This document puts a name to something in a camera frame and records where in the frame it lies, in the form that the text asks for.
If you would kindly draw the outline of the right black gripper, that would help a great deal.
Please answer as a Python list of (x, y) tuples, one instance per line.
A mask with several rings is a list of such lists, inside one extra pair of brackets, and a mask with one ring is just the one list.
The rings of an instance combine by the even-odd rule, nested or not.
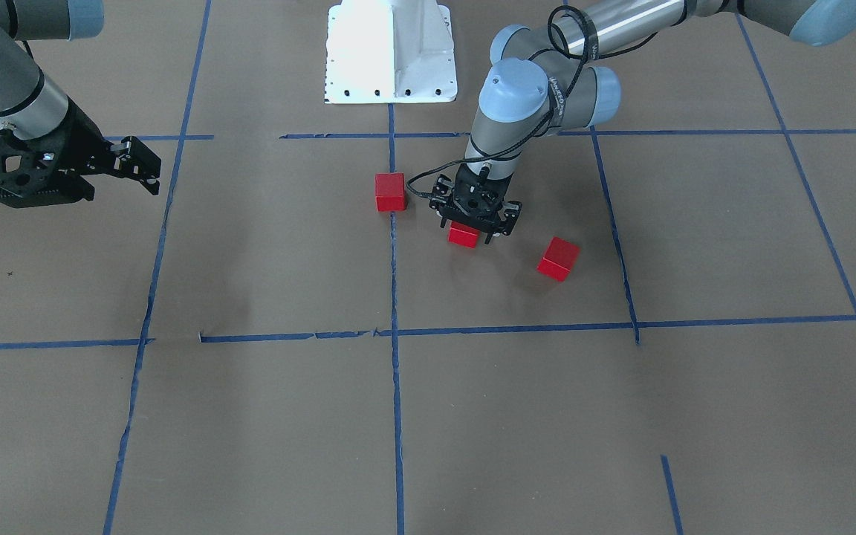
[(54, 153), (45, 166), (44, 187), (56, 187), (72, 175), (108, 174), (136, 181), (152, 195), (160, 193), (160, 157), (134, 136), (113, 144), (106, 141), (78, 105), (69, 104), (59, 125), (42, 136), (42, 152)]

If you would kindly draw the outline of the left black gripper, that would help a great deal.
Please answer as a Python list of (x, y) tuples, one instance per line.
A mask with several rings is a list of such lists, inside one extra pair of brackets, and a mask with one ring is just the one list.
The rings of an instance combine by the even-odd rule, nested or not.
[(456, 207), (466, 216), (484, 220), (484, 243), (489, 244), (496, 235), (510, 235), (513, 232), (519, 214), (516, 211), (505, 211), (504, 217), (499, 216), (503, 208), (504, 195), (507, 192), (507, 178), (490, 178), (490, 165), (479, 167), (475, 173), (471, 166), (461, 165), (455, 176), (454, 202), (437, 202), (435, 211), (441, 223), (439, 227), (447, 227), (456, 215)]

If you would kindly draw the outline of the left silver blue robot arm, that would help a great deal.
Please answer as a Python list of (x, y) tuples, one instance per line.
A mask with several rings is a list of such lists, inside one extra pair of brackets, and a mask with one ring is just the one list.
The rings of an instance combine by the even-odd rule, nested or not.
[(660, 30), (693, 17), (741, 15), (812, 47), (856, 30), (856, 1), (601, 1), (585, 9), (561, 4), (545, 26), (502, 28), (490, 44), (490, 70), (455, 176), (437, 169), (419, 197), (442, 224), (490, 239), (512, 233), (522, 204), (507, 198), (525, 145), (564, 129), (611, 120), (620, 81), (600, 62), (636, 51)]

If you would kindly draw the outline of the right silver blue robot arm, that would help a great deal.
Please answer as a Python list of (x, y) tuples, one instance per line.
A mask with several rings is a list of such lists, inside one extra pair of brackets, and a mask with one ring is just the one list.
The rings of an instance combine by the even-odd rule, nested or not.
[(91, 201), (86, 177), (94, 174), (160, 192), (160, 157), (136, 137), (106, 139), (27, 47), (93, 38), (104, 21), (102, 1), (0, 1), (0, 203), (27, 209)]

